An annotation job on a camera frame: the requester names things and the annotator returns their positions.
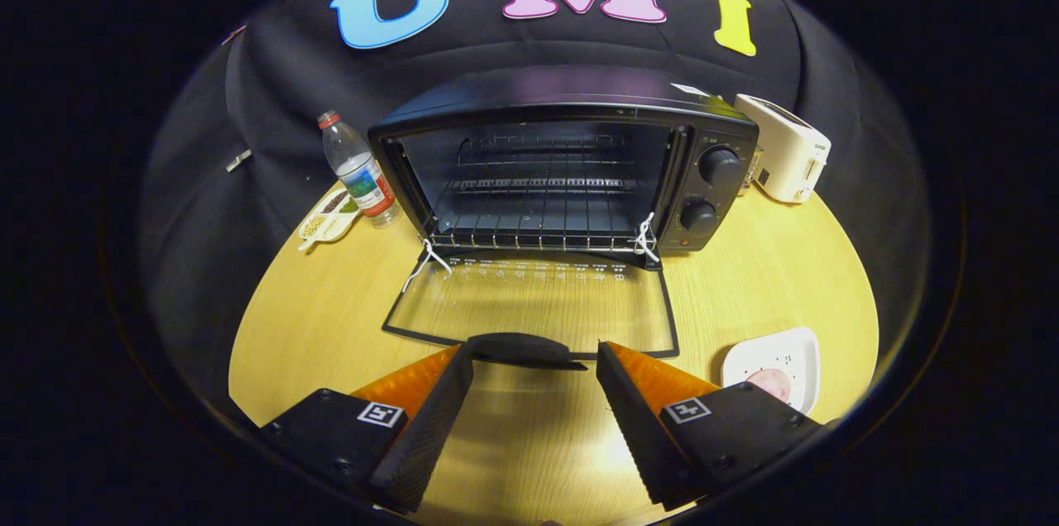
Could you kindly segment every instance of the plastic bottle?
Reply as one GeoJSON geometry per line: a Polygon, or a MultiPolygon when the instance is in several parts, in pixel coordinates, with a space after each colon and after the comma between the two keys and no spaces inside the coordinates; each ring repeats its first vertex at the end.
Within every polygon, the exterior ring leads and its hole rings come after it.
{"type": "Polygon", "coordinates": [[[317,122],[324,131],[324,157],[345,184],[360,214],[376,229],[393,224],[400,218],[400,204],[364,139],[342,123],[336,111],[324,112],[317,122]]]}

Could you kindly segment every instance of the plate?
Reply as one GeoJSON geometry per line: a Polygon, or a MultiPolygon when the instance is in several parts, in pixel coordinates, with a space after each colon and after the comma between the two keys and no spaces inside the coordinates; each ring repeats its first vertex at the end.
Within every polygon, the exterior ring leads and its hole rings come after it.
{"type": "Polygon", "coordinates": [[[324,208],[333,200],[341,195],[341,199],[336,206],[336,210],[341,210],[349,201],[349,194],[345,189],[338,189],[327,194],[327,197],[322,198],[312,214],[309,214],[302,221],[302,225],[299,225],[298,236],[302,239],[309,240],[316,236],[317,232],[321,232],[316,239],[319,242],[333,242],[333,240],[339,240],[348,231],[349,225],[353,224],[354,219],[359,216],[360,211],[356,210],[352,213],[334,213],[325,214],[324,208]],[[312,226],[316,225],[316,231],[312,231],[312,226]]]}
{"type": "Polygon", "coordinates": [[[724,357],[721,380],[725,387],[749,380],[809,414],[820,398],[816,333],[803,326],[740,342],[724,357]]]}

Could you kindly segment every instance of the oven door glass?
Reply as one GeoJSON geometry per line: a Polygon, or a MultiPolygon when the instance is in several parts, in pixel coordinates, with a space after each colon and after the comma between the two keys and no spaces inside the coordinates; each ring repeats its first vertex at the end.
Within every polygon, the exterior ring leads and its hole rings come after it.
{"type": "MultiPolygon", "coordinates": [[[[419,257],[423,261],[426,252],[419,257]]],[[[595,360],[599,341],[678,356],[662,270],[586,252],[471,250],[443,255],[410,278],[382,330],[441,345],[520,332],[595,360]]]]}

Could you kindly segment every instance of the white string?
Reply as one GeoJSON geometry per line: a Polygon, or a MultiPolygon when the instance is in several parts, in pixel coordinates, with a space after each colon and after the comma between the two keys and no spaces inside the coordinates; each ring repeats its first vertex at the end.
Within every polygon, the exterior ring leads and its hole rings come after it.
{"type": "Polygon", "coordinates": [[[437,259],[437,262],[439,262],[442,266],[445,267],[445,270],[448,271],[449,276],[451,276],[452,274],[452,269],[449,267],[447,262],[445,262],[445,259],[438,257],[438,255],[434,252],[434,248],[430,247],[430,240],[424,239],[423,243],[427,246],[427,257],[423,258],[423,261],[419,262],[419,267],[416,267],[415,272],[412,272],[412,275],[409,276],[407,280],[405,280],[405,287],[401,288],[400,292],[405,292],[405,289],[408,288],[408,285],[410,284],[410,282],[412,282],[412,278],[419,275],[419,272],[423,271],[423,267],[426,266],[428,261],[430,261],[431,257],[437,259]]]}
{"type": "Polygon", "coordinates": [[[647,232],[650,231],[651,229],[651,218],[654,218],[653,212],[647,214],[647,220],[641,221],[640,235],[636,236],[635,239],[636,247],[632,248],[632,252],[635,252],[635,254],[641,254],[641,252],[644,252],[644,254],[647,254],[647,257],[654,259],[654,261],[659,261],[659,256],[654,255],[654,252],[652,252],[650,248],[647,248],[647,232]]]}

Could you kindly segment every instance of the blue letter u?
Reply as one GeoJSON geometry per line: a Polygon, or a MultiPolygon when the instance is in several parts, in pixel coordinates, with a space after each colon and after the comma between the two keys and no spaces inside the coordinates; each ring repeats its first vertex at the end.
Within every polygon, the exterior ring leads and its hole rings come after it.
{"type": "Polygon", "coordinates": [[[342,40],[352,48],[380,48],[417,35],[445,14],[449,0],[416,0],[408,14],[383,21],[375,0],[334,0],[342,40]]]}

